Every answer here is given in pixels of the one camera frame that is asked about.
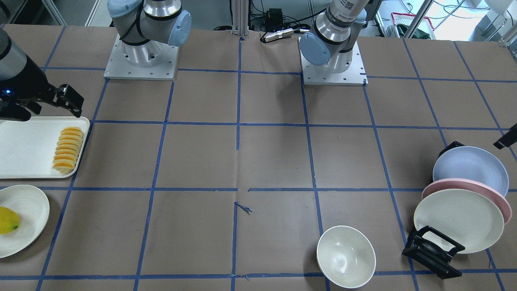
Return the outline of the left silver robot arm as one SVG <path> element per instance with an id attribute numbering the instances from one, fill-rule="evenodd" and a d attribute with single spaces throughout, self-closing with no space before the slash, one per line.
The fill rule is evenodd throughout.
<path id="1" fill-rule="evenodd" d="M 315 16 L 298 41 L 303 84 L 331 87 L 368 85 L 357 37 L 366 23 L 365 0 L 333 0 Z"/>

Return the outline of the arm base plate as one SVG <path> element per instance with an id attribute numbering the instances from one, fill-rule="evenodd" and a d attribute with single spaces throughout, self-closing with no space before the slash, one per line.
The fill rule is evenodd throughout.
<path id="1" fill-rule="evenodd" d="M 173 81 L 180 51 L 180 47 L 152 40 L 140 46 L 129 46 L 117 35 L 104 77 L 114 80 Z"/>
<path id="2" fill-rule="evenodd" d="M 300 54 L 303 81 L 306 85 L 353 85 L 368 84 L 359 44 L 351 51 L 338 52 L 324 65 L 314 65 Z"/>

